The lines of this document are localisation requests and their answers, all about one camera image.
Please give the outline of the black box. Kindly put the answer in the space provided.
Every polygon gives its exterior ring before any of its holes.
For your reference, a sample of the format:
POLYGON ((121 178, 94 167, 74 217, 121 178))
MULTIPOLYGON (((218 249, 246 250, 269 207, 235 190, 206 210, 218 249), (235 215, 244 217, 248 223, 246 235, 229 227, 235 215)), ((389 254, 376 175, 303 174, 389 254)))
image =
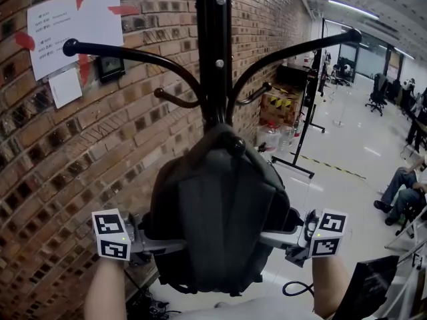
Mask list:
POLYGON ((306 88, 309 69, 299 65, 280 65, 276 71, 276 83, 301 89, 306 88))

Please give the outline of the black wall display device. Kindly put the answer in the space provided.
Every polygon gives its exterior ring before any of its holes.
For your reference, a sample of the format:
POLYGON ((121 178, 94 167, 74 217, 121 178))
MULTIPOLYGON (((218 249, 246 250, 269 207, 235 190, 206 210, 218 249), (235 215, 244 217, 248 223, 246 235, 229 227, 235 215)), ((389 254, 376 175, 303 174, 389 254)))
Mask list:
POLYGON ((95 60, 99 80, 102 84, 119 79, 125 75, 123 59, 99 56, 95 60))

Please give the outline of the long ceiling light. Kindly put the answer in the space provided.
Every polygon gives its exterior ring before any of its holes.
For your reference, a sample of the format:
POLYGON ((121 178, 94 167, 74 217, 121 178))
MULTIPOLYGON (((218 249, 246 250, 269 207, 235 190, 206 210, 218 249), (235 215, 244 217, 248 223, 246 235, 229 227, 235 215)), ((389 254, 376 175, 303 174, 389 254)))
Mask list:
POLYGON ((356 7, 338 0, 328 0, 328 3, 333 4, 335 6, 339 6, 354 12, 357 12, 359 14, 362 14, 365 17, 369 17, 371 19, 379 20, 379 16, 371 11, 368 11, 367 9, 363 9, 360 7, 356 7))

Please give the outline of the person's white shirt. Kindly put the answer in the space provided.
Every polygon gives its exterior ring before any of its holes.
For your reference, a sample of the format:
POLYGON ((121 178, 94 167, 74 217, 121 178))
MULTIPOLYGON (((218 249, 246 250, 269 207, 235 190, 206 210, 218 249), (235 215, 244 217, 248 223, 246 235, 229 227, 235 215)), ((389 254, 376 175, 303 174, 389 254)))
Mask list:
POLYGON ((260 297, 235 305, 180 313, 173 320, 324 320, 297 303, 277 297, 260 297))

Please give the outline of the large white paper sheet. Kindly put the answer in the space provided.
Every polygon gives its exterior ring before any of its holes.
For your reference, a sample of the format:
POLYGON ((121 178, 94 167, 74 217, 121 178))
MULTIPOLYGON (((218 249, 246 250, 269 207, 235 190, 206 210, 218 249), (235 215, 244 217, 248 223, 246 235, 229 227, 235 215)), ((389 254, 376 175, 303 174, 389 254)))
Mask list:
POLYGON ((48 0, 27 10, 27 32, 35 42, 30 52, 35 80, 71 64, 78 56, 67 57, 63 45, 68 39, 103 45, 123 45, 121 16, 110 7, 120 0, 48 0))

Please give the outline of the whiteboard on black stand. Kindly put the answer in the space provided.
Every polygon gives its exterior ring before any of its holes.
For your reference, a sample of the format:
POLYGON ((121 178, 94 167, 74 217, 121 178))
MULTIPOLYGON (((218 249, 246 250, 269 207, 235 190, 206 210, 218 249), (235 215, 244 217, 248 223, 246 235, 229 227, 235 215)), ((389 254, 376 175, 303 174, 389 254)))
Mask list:
POLYGON ((305 96, 309 99, 308 109, 306 113, 306 118, 303 121, 303 128, 302 133, 300 135, 300 140, 298 141, 298 146, 296 147, 296 152, 293 154, 294 158, 292 162, 286 161, 278 155, 272 155, 271 156, 271 162, 274 163, 281 163, 283 165, 286 165, 288 167, 291 167, 292 169, 296 169, 302 173, 305 173, 308 175, 309 179, 312 179, 315 175, 314 172, 309 171, 307 169, 304 169, 303 167, 300 167, 297 165, 298 158, 300 156, 300 151, 302 149, 302 145, 304 144, 304 139, 306 137, 306 133, 308 130, 308 127, 311 125, 311 119, 314 112, 314 100, 316 98, 316 90, 317 90, 317 84, 318 84, 318 75, 319 75, 319 69, 320 69, 320 60, 322 57, 323 49, 319 48, 314 52, 314 64, 312 65, 312 68, 310 69, 308 73, 308 81, 306 85, 306 92, 305 96))

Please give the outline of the person's left forearm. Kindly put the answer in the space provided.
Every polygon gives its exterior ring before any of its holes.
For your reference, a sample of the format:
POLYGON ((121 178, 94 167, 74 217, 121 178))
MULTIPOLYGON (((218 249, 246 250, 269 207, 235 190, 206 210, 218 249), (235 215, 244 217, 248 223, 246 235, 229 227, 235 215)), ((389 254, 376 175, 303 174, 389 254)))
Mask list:
POLYGON ((101 258, 84 304, 84 320, 126 320, 123 261, 101 258))

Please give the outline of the person's right forearm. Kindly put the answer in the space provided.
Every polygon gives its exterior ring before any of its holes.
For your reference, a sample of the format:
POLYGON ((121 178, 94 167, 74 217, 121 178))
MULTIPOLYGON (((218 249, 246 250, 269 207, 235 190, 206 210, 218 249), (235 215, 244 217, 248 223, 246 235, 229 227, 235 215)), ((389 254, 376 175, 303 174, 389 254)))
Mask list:
POLYGON ((312 259, 314 313, 331 318, 342 302, 350 284, 350 276, 339 256, 312 259))

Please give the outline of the cardboard box with striped labels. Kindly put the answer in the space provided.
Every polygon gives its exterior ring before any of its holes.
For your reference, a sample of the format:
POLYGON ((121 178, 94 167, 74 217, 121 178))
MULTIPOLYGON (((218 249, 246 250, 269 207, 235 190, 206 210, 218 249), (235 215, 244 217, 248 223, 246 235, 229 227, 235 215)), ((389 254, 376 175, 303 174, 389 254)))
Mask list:
POLYGON ((271 94, 262 96, 260 124, 293 126, 300 112, 301 94, 271 94))

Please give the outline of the black backpack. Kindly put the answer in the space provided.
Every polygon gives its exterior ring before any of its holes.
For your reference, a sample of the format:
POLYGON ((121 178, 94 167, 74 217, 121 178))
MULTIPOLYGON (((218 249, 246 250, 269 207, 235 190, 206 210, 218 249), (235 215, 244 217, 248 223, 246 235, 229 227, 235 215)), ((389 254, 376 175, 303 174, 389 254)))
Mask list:
POLYGON ((284 228, 290 201, 276 170, 224 123, 158 172, 145 220, 153 240, 183 249, 154 255, 161 284, 232 297, 262 280, 272 252, 263 231, 284 228))

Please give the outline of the black office chair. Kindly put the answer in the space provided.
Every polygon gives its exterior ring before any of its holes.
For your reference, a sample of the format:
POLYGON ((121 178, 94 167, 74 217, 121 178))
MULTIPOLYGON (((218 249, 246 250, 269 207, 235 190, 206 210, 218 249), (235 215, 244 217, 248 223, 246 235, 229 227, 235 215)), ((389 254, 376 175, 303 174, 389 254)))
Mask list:
POLYGON ((371 112, 378 110, 380 116, 383 116, 383 108, 386 105, 385 94, 388 87, 388 79, 385 75, 377 73, 374 76, 374 86, 370 94, 369 102, 365 104, 370 107, 371 112))

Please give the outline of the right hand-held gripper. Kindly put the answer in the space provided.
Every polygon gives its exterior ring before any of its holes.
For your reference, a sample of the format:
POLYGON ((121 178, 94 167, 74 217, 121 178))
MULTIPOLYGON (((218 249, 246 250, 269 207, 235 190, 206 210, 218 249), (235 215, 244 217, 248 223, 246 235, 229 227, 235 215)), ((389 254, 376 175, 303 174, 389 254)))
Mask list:
POLYGON ((298 210, 289 210, 289 232, 295 233, 302 227, 298 236, 286 233, 261 232, 260 242, 270 247, 290 247, 286 249, 286 260, 303 267, 310 258, 335 256, 342 243, 348 214, 333 209, 322 212, 311 210, 301 219, 298 210))

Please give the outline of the black metal coat rack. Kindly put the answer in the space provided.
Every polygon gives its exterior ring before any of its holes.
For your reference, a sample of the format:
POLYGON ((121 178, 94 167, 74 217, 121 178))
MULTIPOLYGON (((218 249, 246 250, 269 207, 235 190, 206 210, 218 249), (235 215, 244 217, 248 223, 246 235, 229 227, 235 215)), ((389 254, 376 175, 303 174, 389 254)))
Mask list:
POLYGON ((246 150, 246 144, 231 129, 234 109, 237 105, 253 103, 259 96, 271 89, 271 86, 265 83, 248 98, 238 100, 241 90, 253 75, 282 59, 333 45, 357 42, 362 38, 361 32, 351 29, 340 35, 308 41, 275 51, 257 60, 244 71, 237 81, 233 81, 232 0, 195 0, 195 6, 199 79, 196 79, 179 63, 146 51, 69 39, 63 46, 63 53, 68 57, 95 55, 127 59, 157 65, 174 72, 193 90, 196 100, 194 102, 184 101, 166 93, 161 88, 156 89, 154 95, 182 108, 199 107, 205 120, 204 131, 213 140, 213 146, 227 149, 232 155, 242 155, 246 150))

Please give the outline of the clear water bottle red cap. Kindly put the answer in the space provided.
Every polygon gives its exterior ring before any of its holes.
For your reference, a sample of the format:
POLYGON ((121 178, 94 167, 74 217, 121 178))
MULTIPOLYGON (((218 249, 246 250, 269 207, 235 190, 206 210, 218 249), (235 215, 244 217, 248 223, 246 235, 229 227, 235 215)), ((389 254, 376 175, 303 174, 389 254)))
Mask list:
POLYGON ((259 126, 256 135, 256 144, 259 151, 275 151, 281 137, 280 128, 272 121, 259 126))

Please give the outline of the black bag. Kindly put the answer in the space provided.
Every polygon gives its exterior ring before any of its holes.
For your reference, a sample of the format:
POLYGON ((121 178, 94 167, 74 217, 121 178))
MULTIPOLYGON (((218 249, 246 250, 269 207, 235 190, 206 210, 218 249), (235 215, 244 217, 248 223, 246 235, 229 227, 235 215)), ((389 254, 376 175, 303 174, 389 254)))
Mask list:
POLYGON ((363 320, 373 315, 386 301, 396 275, 399 256, 359 262, 333 320, 363 320))

